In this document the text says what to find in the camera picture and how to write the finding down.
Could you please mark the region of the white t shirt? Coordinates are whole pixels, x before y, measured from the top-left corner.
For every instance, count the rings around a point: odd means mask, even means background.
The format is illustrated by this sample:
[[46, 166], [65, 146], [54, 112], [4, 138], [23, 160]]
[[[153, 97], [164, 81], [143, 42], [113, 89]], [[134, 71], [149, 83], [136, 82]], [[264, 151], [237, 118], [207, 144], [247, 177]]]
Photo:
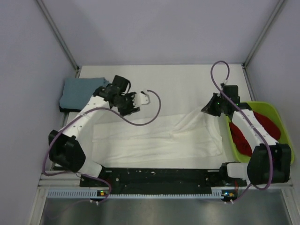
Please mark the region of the white t shirt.
[[223, 153], [218, 119], [196, 108], [188, 114], [159, 116], [146, 126], [127, 122], [97, 124], [93, 131], [91, 158], [105, 166], [184, 167], [194, 160]]

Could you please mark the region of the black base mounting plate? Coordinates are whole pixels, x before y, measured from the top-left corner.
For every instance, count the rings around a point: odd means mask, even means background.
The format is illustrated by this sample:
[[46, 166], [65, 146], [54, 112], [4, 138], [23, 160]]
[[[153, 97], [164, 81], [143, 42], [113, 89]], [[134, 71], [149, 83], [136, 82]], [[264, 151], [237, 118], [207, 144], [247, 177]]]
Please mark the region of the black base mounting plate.
[[112, 194], [210, 194], [213, 187], [245, 187], [246, 181], [225, 178], [218, 169], [161, 169], [107, 167], [100, 178]]

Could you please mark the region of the aluminium frame post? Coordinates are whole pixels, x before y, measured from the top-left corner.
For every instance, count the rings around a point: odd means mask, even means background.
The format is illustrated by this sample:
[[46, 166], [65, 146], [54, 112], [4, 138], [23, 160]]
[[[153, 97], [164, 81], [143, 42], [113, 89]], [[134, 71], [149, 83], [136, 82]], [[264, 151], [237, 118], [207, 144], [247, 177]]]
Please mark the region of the aluminium frame post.
[[68, 48], [68, 45], [66, 41], [64, 40], [61, 32], [59, 31], [55, 21], [53, 20], [53, 17], [51, 16], [47, 6], [45, 5], [43, 0], [35, 0], [35, 3], [37, 4], [39, 10], [41, 11], [42, 15], [46, 19], [47, 24], [50, 27], [50, 30], [52, 31], [55, 39], [57, 40], [59, 46], [61, 47], [63, 53], [65, 54], [67, 60], [71, 64], [72, 68], [75, 71], [79, 71], [80, 66], [77, 64], [75, 58], [73, 57], [70, 49]]
[[257, 39], [255, 40], [253, 46], [251, 47], [246, 59], [242, 63], [243, 68], [246, 70], [249, 64], [251, 63], [252, 59], [260, 49], [260, 46], [263, 44], [264, 40], [266, 39], [268, 33], [270, 32], [272, 26], [275, 24], [276, 20], [280, 16], [281, 12], [285, 8], [287, 4], [287, 0], [277, 0], [276, 4], [271, 11], [267, 21], [264, 23], [262, 30], [260, 31]]

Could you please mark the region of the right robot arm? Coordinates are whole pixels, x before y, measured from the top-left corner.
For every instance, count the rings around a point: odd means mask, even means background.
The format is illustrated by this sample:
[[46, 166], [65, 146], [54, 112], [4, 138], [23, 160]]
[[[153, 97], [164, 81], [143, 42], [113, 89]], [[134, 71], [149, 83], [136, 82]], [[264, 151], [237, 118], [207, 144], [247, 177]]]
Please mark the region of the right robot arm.
[[237, 85], [221, 84], [201, 110], [211, 116], [224, 114], [247, 140], [252, 156], [248, 163], [226, 163], [219, 173], [223, 185], [231, 185], [236, 178], [250, 181], [254, 186], [286, 183], [290, 178], [292, 151], [288, 144], [280, 144], [255, 117], [248, 103], [242, 103]]

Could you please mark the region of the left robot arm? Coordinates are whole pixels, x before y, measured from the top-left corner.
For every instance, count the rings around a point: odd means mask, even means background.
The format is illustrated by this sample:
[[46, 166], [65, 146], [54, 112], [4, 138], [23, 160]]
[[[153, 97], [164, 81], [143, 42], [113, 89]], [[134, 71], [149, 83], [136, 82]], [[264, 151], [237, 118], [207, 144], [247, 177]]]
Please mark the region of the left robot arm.
[[46, 159], [62, 166], [64, 172], [90, 176], [96, 186], [106, 182], [103, 166], [88, 155], [92, 151], [93, 127], [104, 115], [117, 108], [115, 114], [121, 118], [140, 111], [148, 103], [145, 92], [131, 92], [131, 82], [116, 75], [112, 83], [97, 87], [82, 110], [61, 130], [53, 130], [49, 136]]

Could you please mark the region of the aluminium frame post left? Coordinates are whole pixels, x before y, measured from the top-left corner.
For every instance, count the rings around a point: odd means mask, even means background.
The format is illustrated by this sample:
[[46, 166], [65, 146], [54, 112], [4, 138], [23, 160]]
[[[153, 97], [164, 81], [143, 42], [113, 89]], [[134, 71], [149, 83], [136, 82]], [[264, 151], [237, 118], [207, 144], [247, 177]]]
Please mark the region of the aluminium frame post left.
[[55, 39], [57, 40], [59, 46], [61, 47], [63, 53], [65, 54], [67, 60], [71, 64], [72, 68], [75, 71], [79, 71], [80, 66], [77, 64], [75, 58], [73, 57], [70, 49], [68, 48], [68, 45], [66, 41], [64, 40], [61, 32], [59, 31], [55, 21], [53, 20], [53, 17], [51, 16], [47, 6], [45, 5], [43, 0], [35, 0], [35, 3], [37, 4], [39, 10], [41, 11], [42, 15], [46, 19], [47, 24], [50, 27], [50, 30], [52, 31]]

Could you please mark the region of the red t shirt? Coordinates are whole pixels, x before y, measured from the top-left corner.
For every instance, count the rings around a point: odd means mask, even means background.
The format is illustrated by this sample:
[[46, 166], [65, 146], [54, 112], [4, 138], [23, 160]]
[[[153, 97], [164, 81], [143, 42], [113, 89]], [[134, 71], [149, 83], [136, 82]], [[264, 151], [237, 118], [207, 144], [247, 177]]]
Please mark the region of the red t shirt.
[[229, 123], [239, 153], [251, 157], [257, 146], [278, 144], [279, 128], [266, 116], [251, 110], [235, 111]]

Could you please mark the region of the aluminium frame post right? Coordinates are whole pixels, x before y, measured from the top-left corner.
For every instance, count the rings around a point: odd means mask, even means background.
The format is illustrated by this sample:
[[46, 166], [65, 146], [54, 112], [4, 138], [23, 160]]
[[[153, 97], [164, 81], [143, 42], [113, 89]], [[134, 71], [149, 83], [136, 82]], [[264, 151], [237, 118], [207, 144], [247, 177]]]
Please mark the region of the aluminium frame post right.
[[280, 16], [281, 12], [285, 8], [287, 4], [287, 0], [277, 0], [276, 4], [271, 11], [267, 21], [264, 23], [262, 30], [260, 31], [257, 39], [255, 40], [253, 46], [251, 47], [246, 59], [242, 63], [243, 68], [246, 70], [249, 64], [251, 63], [252, 59], [260, 49], [260, 46], [263, 44], [264, 40], [266, 39], [268, 33], [270, 32], [272, 26], [275, 24], [276, 20]]

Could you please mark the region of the folded blue t shirt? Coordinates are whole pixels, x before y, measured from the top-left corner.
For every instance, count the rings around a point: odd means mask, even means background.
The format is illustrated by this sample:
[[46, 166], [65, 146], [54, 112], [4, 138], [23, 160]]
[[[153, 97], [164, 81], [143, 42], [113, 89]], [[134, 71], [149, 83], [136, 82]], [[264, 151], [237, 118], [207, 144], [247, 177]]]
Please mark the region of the folded blue t shirt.
[[60, 112], [80, 112], [87, 105], [94, 91], [108, 84], [109, 81], [104, 77], [65, 79], [63, 93], [59, 100]]

